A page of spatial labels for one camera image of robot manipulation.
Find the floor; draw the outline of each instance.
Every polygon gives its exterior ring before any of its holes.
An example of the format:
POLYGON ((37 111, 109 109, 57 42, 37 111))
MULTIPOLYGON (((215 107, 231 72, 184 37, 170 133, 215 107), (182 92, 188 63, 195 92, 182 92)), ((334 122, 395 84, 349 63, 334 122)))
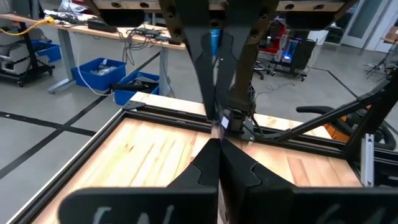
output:
MULTIPOLYGON (((57 32, 44 27, 45 35, 58 42, 57 32)), ((77 37, 71 34, 76 46, 77 37)), ((98 57, 121 59, 123 44, 117 40, 89 35, 78 35, 80 53, 85 63, 98 57)), ((136 52, 136 66, 159 51, 151 47, 136 52)), ((337 80, 353 93, 360 95, 377 85, 380 75, 366 79, 363 65, 378 62, 383 54, 364 52, 351 47, 324 45, 317 47, 305 82, 282 74, 260 80, 254 75, 253 86, 258 94, 257 112, 281 118, 306 121, 314 114, 295 112, 297 106, 328 105, 337 107, 354 99, 337 80)), ((18 211, 67 160, 120 109, 113 97, 99 97, 89 89, 73 86, 56 95, 49 95, 47 88, 65 77, 61 61, 55 63, 52 77, 26 85, 24 88, 0 82, 0 223, 5 223, 18 211), (49 121, 46 126, 18 121, 49 121)), ((127 72, 134 69, 127 66, 127 72)), ((159 73, 159 61, 149 64, 144 72, 159 73)), ((169 75, 177 98, 201 102, 197 78, 186 52, 171 50, 169 75)), ((394 108, 387 121, 398 129, 398 110, 394 108)))

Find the blue plastic bin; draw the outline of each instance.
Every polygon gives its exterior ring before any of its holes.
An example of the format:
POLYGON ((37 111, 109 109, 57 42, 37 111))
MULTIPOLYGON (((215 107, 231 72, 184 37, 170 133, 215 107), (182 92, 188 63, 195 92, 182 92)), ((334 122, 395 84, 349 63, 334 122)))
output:
POLYGON ((44 46, 44 50, 36 51, 37 56, 46 55, 49 58, 49 63, 55 62, 61 59, 61 51, 60 46, 58 44, 46 43, 38 40, 33 40, 32 45, 35 46, 44 46))
MULTIPOLYGON (((153 75, 144 72, 133 72, 130 75, 124 77, 118 84, 128 84, 129 82, 133 81, 137 77, 146 77, 150 78, 151 80, 159 80, 158 75, 153 75)), ((115 90, 114 91, 114 98, 117 105, 125 105, 137 92, 136 91, 127 91, 127 90, 115 90)), ((151 94, 159 95, 159 86, 152 91, 151 94)))
MULTIPOLYGON (((97 70, 100 64, 105 58, 97 58, 84 65, 80 65, 80 72, 87 84, 96 90, 107 90, 110 84, 115 84, 126 76, 126 63, 108 59, 106 62, 107 66, 115 66, 116 69, 105 75, 96 75, 91 71, 97 70)), ((77 68, 71 69, 73 76, 75 77, 76 84, 80 86, 86 86, 81 79, 77 68)))
POLYGON ((213 56, 216 56, 218 50, 218 37, 220 36, 219 29, 212 29, 211 30, 211 51, 213 56))

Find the wooden table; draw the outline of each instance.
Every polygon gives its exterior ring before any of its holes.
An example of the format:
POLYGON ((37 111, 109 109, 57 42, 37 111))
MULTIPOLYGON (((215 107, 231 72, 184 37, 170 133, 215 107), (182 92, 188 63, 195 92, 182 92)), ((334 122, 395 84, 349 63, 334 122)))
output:
MULTIPOLYGON (((37 22, 37 20, 29 19, 29 18, 22 17, 22 16, 17 16, 14 14, 0 14, 0 19, 8 19, 11 21, 16 21, 16 22, 25 22, 27 24, 35 24, 37 22)), ((118 33, 109 33, 109 32, 103 32, 103 31, 99 31, 99 30, 93 30, 93 29, 89 29, 87 26, 73 26, 73 27, 69 27, 69 28, 68 28, 69 25, 61 26, 59 24, 41 24, 41 26, 50 26, 50 27, 54 27, 54 28, 60 29, 60 30, 67 30, 70 32, 77 32, 77 33, 88 34, 88 35, 96 35, 96 36, 100 36, 100 37, 107 37, 110 39, 118 39, 118 40, 120 39, 120 36, 118 33)), ((164 27, 153 26, 153 25, 145 25, 145 27, 148 29, 161 30, 162 35, 164 35, 166 37, 170 37, 168 30, 164 27)), ((127 37, 126 31, 134 29, 134 28, 135 27, 118 28, 118 31, 123 34, 124 38, 126 38, 127 37)), ((145 37, 141 37, 139 35, 134 35, 132 37, 132 39, 133 39, 133 41, 138 42, 138 43, 143 43, 145 41, 145 37)), ((153 45, 159 46, 159 47, 167 47, 167 48, 175 49, 175 50, 185 50, 185 44, 172 45, 167 42, 156 42, 153 45)))
MULTIPOLYGON (((137 93, 132 100, 174 110, 205 114, 201 103, 191 101, 146 93, 137 93)), ((261 114, 255 116, 261 126, 271 128, 286 129, 301 124, 298 121, 261 114)), ((314 129, 307 134, 330 138, 324 127, 314 129)), ((125 119, 47 205, 34 223, 58 223, 56 215, 60 202, 76 189, 128 186, 165 187, 188 166, 210 137, 209 134, 186 129, 125 119)), ((361 186, 358 178, 344 160, 236 139, 232 139, 232 142, 262 165, 295 185, 361 186)), ((83 149, 84 147, 77 152, 75 157, 83 149)))
POLYGON ((388 38, 385 38, 385 37, 381 37, 381 39, 384 40, 385 42, 390 43, 390 44, 394 44, 395 43, 396 45, 398 45, 398 41, 396 41, 396 40, 388 39, 388 38))
MULTIPOLYGON (((26 17, 22 16, 17 16, 14 14, 0 14, 0 19, 9 19, 11 21, 16 21, 16 22, 25 22, 27 24, 35 24, 37 23, 36 20, 29 19, 26 17)), ((70 86, 72 86, 75 83, 75 79, 72 75, 71 68, 76 67, 75 63, 75 58, 73 56, 73 50, 72 50, 72 44, 70 42, 70 36, 69 32, 76 32, 76 33, 82 33, 82 34, 88 34, 88 35, 94 35, 94 36, 100 36, 100 37, 107 37, 110 39, 120 39, 119 33, 109 33, 109 32, 103 32, 103 31, 98 31, 98 30, 93 30, 89 29, 87 26, 71 26, 69 27, 68 25, 61 26, 58 24, 41 24, 41 26, 50 26, 53 28, 56 28, 58 30, 58 38, 60 40, 60 45, 61 45, 61 51, 62 51, 62 60, 65 65, 65 71, 67 73, 67 78, 60 81, 59 83, 55 84, 54 86, 51 86, 48 91, 50 94, 54 94, 58 91, 62 91, 70 86)), ((120 34, 124 37, 127 38, 128 35, 128 30, 133 29, 132 28, 119 28, 120 34)), ((164 27, 159 27, 159 26, 152 26, 152 25, 145 25, 145 28, 148 29, 154 29, 154 30, 161 30, 162 35, 166 37, 170 37, 170 34, 168 30, 164 27)), ((144 43, 146 41, 145 37, 141 37, 139 35, 134 35, 132 37, 132 40, 138 43, 144 43)), ((168 95, 170 91, 170 84, 166 77, 167 75, 167 64, 168 64, 168 55, 169 51, 168 49, 174 49, 174 50, 185 50, 185 44, 181 45, 173 45, 169 44, 167 42, 157 42, 155 40, 152 40, 154 43, 153 45, 161 47, 160 50, 160 63, 159 63, 159 91, 161 95, 168 95)))

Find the black metal frame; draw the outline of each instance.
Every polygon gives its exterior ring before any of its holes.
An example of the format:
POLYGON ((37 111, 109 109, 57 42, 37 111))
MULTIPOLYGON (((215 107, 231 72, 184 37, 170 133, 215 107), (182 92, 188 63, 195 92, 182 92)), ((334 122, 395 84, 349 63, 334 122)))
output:
MULTIPOLYGON (((183 111, 161 108, 158 106, 146 105, 145 103, 130 101, 122 111, 120 111, 108 124, 98 132, 91 141, 76 154, 68 165, 49 182, 44 189, 33 198, 24 209, 17 214, 11 223, 30 223, 47 206, 68 181, 79 171, 85 162, 94 154, 97 148, 108 138, 115 128, 126 118, 139 119, 143 121, 155 122, 178 128, 190 129, 203 133, 211 133, 211 121, 200 114, 188 113, 183 111)), ((264 134, 278 136, 284 130, 260 127, 264 134)), ((346 159, 346 153, 339 150, 345 144, 320 137, 298 134, 287 140, 276 141, 270 138, 260 137, 258 128, 255 142, 293 149, 296 151, 309 152, 338 159, 346 159)), ((239 133, 227 132, 231 138, 240 138, 239 133)), ((358 159, 348 160, 349 165, 356 175, 359 175, 360 161, 358 159)), ((391 185, 392 180, 389 176, 396 175, 398 170, 398 153, 383 149, 375 149, 375 180, 377 185, 391 185)))

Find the box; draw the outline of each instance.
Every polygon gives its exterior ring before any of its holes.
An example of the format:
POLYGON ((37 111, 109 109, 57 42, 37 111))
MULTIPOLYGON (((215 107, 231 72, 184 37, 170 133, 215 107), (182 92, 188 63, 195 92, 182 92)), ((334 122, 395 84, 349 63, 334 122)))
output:
MULTIPOLYGON (((115 66, 112 72, 105 75, 96 75, 91 73, 92 70, 98 69, 100 64, 105 58, 97 58, 84 65, 80 65, 80 72, 87 84, 96 90, 107 90, 110 84, 115 84, 126 76, 126 63, 119 62, 116 60, 108 59, 106 62, 107 66, 115 66)), ((80 86, 87 86, 86 83, 81 79, 77 68, 71 69, 72 75, 76 80, 76 84, 80 86)))
POLYGON ((396 39, 398 39, 398 26, 391 27, 385 38, 391 41, 395 41, 396 39))
MULTIPOLYGON (((130 75, 124 77, 118 84, 125 85, 137 77, 146 77, 150 78, 151 80, 159 80, 158 75, 153 75, 144 72, 133 72, 130 75)), ((114 98, 117 105, 125 105, 137 92, 136 91, 127 91, 127 90, 115 90, 114 91, 114 98)), ((159 86, 157 86, 151 94, 159 95, 159 86)))
POLYGON ((45 49, 36 51, 37 56, 44 56, 46 55, 49 58, 49 63, 55 62, 61 59, 61 51, 60 46, 58 44, 51 44, 46 43, 38 40, 33 40, 32 45, 36 46, 43 46, 45 49))

